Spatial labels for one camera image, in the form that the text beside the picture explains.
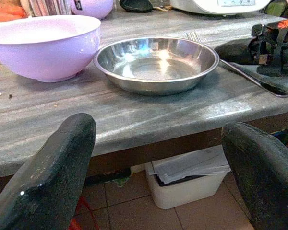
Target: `floor tile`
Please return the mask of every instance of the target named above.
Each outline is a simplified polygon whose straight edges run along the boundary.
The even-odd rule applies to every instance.
[[[214,196],[175,210],[184,230],[254,230],[224,183]]]
[[[109,207],[111,230],[182,230],[175,210],[159,209],[146,196]]]
[[[227,188],[230,190],[230,192],[232,193],[232,195],[234,196],[234,198],[236,199],[236,201],[238,202],[238,204],[240,205],[240,207],[242,208],[243,212],[246,214],[246,216],[250,219],[251,215],[243,201],[243,198],[238,190],[236,181],[235,181],[235,177],[232,174],[232,172],[228,173],[223,182],[226,184]]]
[[[107,207],[104,184],[85,186],[82,189],[82,196],[85,197],[91,208],[94,210]],[[88,212],[87,208],[81,207],[75,212],[75,214],[77,215],[85,212]]]
[[[150,194],[145,171],[131,175],[126,184],[119,188],[114,182],[106,183],[108,206],[137,199]]]
[[[94,216],[100,230],[110,230],[107,208],[95,210]],[[94,221],[90,213],[80,214],[75,216],[75,218],[82,230],[94,229]]]

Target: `fork handle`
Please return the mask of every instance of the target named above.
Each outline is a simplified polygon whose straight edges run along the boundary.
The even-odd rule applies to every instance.
[[[230,68],[232,68],[233,70],[235,70],[236,72],[238,72],[239,74],[241,74],[242,76],[244,76],[245,78],[247,78],[248,80],[250,80],[253,83],[255,83],[256,85],[258,85],[262,89],[264,89],[264,90],[268,91],[269,93],[275,95],[276,97],[288,97],[288,91],[283,90],[283,89],[277,87],[274,84],[261,81],[258,78],[247,74],[246,72],[244,72],[241,69],[237,68],[233,64],[228,63],[228,62],[226,62],[226,61],[224,61],[222,59],[220,59],[220,61],[223,62],[225,65],[229,66]]]

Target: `fork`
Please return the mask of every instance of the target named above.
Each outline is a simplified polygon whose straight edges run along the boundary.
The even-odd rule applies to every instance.
[[[191,41],[198,42],[198,43],[202,44],[200,38],[197,36],[195,31],[191,31],[191,32],[187,33],[187,37]],[[236,72],[238,72],[240,75],[242,75],[245,78],[247,78],[248,80],[250,80],[251,82],[253,82],[256,85],[258,85],[262,89],[264,89],[264,90],[268,91],[269,93],[273,94],[274,96],[276,96],[276,97],[288,97],[288,92],[286,90],[283,90],[283,89],[277,87],[274,84],[264,82],[264,81],[254,77],[254,76],[251,76],[251,75],[247,74],[246,72],[244,72],[243,70],[241,70],[240,68],[238,68],[237,66],[234,66],[233,64],[231,64],[231,63],[229,63],[227,61],[224,61],[222,59],[220,59],[220,61],[222,63],[224,63],[225,65],[227,65],[228,67],[230,67],[233,70],[235,70]]]

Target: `plastic container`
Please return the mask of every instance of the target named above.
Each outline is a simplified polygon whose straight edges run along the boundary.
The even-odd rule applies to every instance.
[[[161,209],[169,209],[192,201],[213,196],[220,187],[227,172],[218,175],[202,176],[189,181],[160,186],[154,175],[147,173],[146,177],[155,204]]]

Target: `stainless steel plate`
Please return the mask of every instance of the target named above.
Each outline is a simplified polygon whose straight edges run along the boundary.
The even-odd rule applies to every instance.
[[[169,95],[193,88],[219,63],[211,48],[171,37],[135,38],[104,46],[95,65],[114,84],[144,95]]]

